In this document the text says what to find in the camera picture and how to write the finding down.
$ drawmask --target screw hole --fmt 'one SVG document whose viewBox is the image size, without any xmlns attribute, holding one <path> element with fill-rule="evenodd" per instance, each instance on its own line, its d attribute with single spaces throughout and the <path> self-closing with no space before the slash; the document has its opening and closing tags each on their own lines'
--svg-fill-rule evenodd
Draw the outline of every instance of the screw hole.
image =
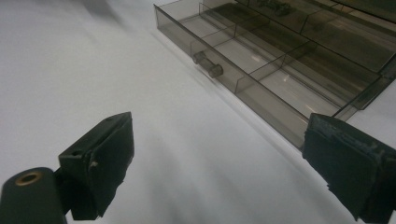
<svg viewBox="0 0 396 224">
<path fill-rule="evenodd" d="M 35 183 L 37 180 L 41 178 L 42 174 L 39 172 L 31 172 L 26 175 L 20 176 L 15 184 L 18 186 L 26 186 Z"/>
<path fill-rule="evenodd" d="M 72 155 L 73 156 L 81 155 L 81 150 L 76 150 L 76 151 L 72 152 Z"/>
</svg>

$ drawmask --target clear plastic organizer box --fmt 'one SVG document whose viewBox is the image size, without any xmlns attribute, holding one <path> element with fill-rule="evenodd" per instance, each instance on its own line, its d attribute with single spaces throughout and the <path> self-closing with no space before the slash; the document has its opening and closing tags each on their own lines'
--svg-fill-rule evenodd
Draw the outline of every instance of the clear plastic organizer box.
<svg viewBox="0 0 396 224">
<path fill-rule="evenodd" d="M 155 12 L 161 32 L 301 148 L 311 113 L 346 120 L 388 86 L 396 38 L 331 1 L 288 2 L 281 15 L 256 0 L 181 0 Z"/>
</svg>

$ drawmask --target drawer handle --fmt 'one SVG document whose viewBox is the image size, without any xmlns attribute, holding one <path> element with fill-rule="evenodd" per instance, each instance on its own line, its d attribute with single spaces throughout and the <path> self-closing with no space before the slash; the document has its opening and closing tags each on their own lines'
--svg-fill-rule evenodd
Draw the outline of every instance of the drawer handle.
<svg viewBox="0 0 396 224">
<path fill-rule="evenodd" d="M 192 60 L 194 63 L 201 65 L 210 77 L 218 77 L 223 74 L 221 65 L 212 63 L 202 51 L 192 55 Z"/>
</svg>

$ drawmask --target white table surface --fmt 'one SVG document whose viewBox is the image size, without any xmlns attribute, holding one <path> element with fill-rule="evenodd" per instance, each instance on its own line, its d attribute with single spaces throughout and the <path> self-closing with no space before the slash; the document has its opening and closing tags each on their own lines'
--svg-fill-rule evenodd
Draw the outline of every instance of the white table surface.
<svg viewBox="0 0 396 224">
<path fill-rule="evenodd" d="M 116 198 L 69 223 L 356 223 L 296 148 L 156 29 L 152 4 L 171 1 L 86 1 L 0 1 L 0 183 L 57 169 L 96 123 L 132 111 Z M 395 93 L 348 122 L 396 147 Z"/>
</svg>

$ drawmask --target transparent plastic tray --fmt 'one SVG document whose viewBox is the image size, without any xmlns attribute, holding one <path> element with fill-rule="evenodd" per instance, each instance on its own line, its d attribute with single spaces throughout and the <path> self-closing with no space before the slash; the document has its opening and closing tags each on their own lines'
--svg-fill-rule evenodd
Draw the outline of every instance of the transparent plastic tray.
<svg viewBox="0 0 396 224">
<path fill-rule="evenodd" d="M 388 78 L 247 7 L 251 2 L 155 6 L 158 29 L 298 148 L 311 113 L 346 120 L 388 86 Z"/>
</svg>

